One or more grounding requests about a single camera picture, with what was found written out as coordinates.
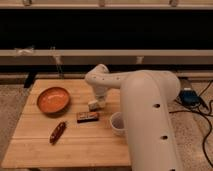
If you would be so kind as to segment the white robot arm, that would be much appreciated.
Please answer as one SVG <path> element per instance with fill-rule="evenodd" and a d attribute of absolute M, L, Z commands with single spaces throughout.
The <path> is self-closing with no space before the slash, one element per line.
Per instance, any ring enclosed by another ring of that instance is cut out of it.
<path fill-rule="evenodd" d="M 110 88 L 120 91 L 132 171 L 183 171 L 168 104 L 178 96 L 180 81 L 170 71 L 111 73 L 99 64 L 85 75 L 98 100 Z"/>

